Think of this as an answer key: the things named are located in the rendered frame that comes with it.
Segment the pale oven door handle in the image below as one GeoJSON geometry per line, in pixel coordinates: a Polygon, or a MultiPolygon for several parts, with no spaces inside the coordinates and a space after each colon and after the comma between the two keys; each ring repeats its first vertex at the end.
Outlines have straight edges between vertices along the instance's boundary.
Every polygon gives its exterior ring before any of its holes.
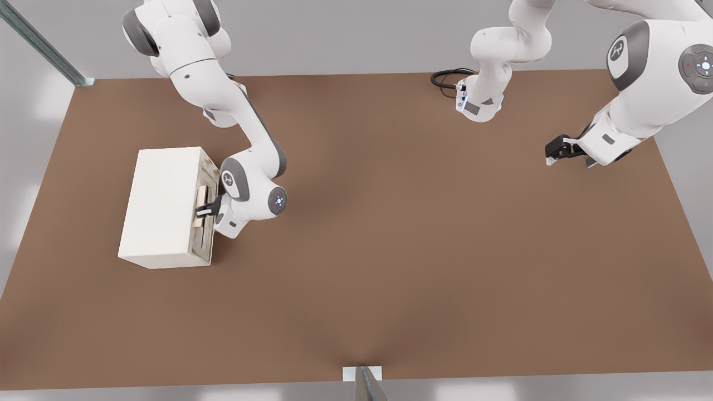
{"type": "Polygon", "coordinates": [[[204,226],[204,215],[199,215],[199,212],[204,211],[206,204],[209,203],[209,195],[211,195],[211,188],[208,185],[200,185],[198,187],[196,195],[196,205],[194,206],[194,221],[192,228],[199,228],[204,226]]]}

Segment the oven door with glass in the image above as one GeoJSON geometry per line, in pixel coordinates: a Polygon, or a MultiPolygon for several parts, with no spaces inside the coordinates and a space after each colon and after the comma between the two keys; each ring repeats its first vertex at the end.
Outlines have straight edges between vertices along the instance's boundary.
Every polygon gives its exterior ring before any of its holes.
{"type": "MultiPolygon", "coordinates": [[[[209,203],[217,198],[219,182],[217,180],[218,170],[208,157],[200,157],[198,164],[198,178],[196,182],[196,195],[200,185],[208,185],[211,188],[209,203]]],[[[194,206],[196,205],[196,195],[194,196],[194,206]]],[[[189,249],[191,252],[206,262],[211,261],[212,237],[213,237],[214,216],[204,218],[204,226],[192,228],[189,249]]]]}

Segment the white oven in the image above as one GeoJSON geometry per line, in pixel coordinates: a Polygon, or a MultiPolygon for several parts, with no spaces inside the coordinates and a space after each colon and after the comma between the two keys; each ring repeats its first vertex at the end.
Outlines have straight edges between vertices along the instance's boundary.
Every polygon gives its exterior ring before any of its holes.
{"type": "Polygon", "coordinates": [[[200,157],[211,159],[198,146],[138,152],[118,257],[148,269],[211,264],[189,249],[200,157]]]}

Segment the silver frame post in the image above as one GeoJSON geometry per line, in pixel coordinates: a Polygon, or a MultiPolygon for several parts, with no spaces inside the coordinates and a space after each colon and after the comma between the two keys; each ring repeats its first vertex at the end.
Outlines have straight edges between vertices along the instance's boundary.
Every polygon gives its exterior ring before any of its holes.
{"type": "Polygon", "coordinates": [[[21,13],[8,3],[8,0],[0,0],[0,18],[74,86],[94,86],[96,79],[82,75],[21,13]]]}
{"type": "Polygon", "coordinates": [[[342,380],[354,382],[354,401],[389,401],[382,379],[381,365],[342,368],[342,380]]]}

